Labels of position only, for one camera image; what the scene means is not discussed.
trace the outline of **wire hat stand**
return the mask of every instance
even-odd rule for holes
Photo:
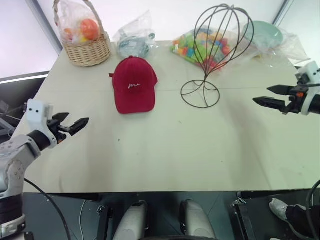
[[[243,29],[240,21],[245,23]],[[217,22],[220,22],[218,29],[212,30],[211,24]],[[226,45],[227,37],[230,36],[232,41],[229,40],[227,48],[222,49],[222,42]],[[193,42],[197,65],[202,68],[204,78],[186,82],[180,90],[182,99],[195,108],[206,109],[215,106],[220,100],[220,91],[208,81],[209,75],[240,57],[248,49],[253,38],[253,22],[242,8],[221,4],[204,11],[195,24]]]

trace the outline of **white wall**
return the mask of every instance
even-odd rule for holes
[[[54,23],[52,1],[38,0],[38,2],[58,34]],[[161,41],[173,40],[194,29],[202,12],[222,3],[245,9],[253,20],[271,23],[283,0],[91,0],[91,2],[110,38],[123,25],[150,10],[156,40]]]
[[[295,0],[279,27],[297,34],[306,54],[320,66],[319,0]]]
[[[0,78],[49,71],[58,54],[25,0],[1,0]]]

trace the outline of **wicker basket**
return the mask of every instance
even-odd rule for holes
[[[104,27],[102,26],[101,19],[97,14],[94,6],[88,0],[83,0],[84,3],[92,10],[95,18],[98,21],[101,35],[95,41],[88,41],[78,44],[71,44],[62,41],[62,45],[68,55],[70,61],[76,65],[81,67],[88,67],[93,65],[98,65],[107,60],[110,56],[110,48],[109,48],[109,36],[105,32]],[[54,21],[55,24],[59,23],[58,16],[58,3],[60,0],[54,0],[53,10],[54,10]]]

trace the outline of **white sneaker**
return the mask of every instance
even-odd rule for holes
[[[294,205],[295,206],[299,206],[301,209],[306,210],[305,206],[301,206],[299,204]],[[292,232],[294,233],[294,235],[296,235],[298,238],[300,239],[308,239],[307,236],[304,236],[302,234],[300,234],[299,232],[297,232],[294,227],[288,222],[287,219],[287,215],[286,215],[286,211],[288,208],[288,204],[286,204],[285,202],[273,198],[272,201],[269,203],[269,207],[271,212],[273,212],[274,215],[276,215],[279,219],[281,219],[282,221],[285,221],[286,223],[289,224],[290,229],[292,230]]]

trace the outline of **red baseball cap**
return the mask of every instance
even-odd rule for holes
[[[140,57],[121,61],[112,75],[115,106],[121,114],[144,113],[156,104],[158,79],[151,65]]]

